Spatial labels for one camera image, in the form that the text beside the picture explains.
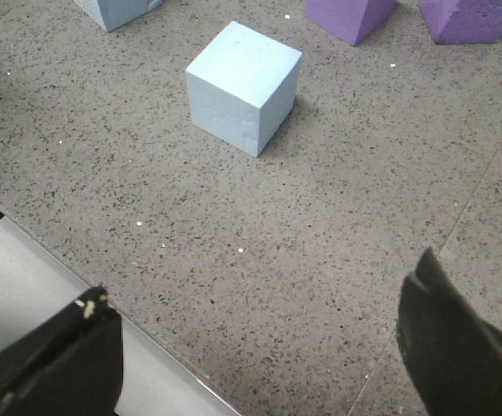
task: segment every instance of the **purple foam block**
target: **purple foam block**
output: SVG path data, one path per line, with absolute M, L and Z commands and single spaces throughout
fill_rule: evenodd
M 502 0 L 421 0 L 434 42 L 491 43 L 502 36 Z
M 304 14 L 355 46 L 386 20 L 396 0 L 307 0 Z

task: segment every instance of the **cube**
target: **cube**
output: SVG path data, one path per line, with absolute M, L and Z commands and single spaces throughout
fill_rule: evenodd
M 396 0 L 307 0 L 304 15 L 355 46 L 383 23 Z
M 162 4 L 162 0 L 75 0 L 75 2 L 108 32 Z
M 301 55 L 229 23 L 186 69 L 192 122 L 257 157 L 293 107 Z
M 502 0 L 421 0 L 434 42 L 491 43 L 502 36 Z

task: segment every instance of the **speckled floor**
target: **speckled floor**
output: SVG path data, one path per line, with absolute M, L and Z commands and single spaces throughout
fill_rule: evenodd
M 502 328 L 502 41 L 434 45 L 400 0 L 351 48 L 302 9 L 169 0 L 107 34 L 0 1 L 0 209 L 245 415 L 425 414 L 394 342 L 425 247 Z M 259 159 L 190 121 L 231 20 L 303 51 Z

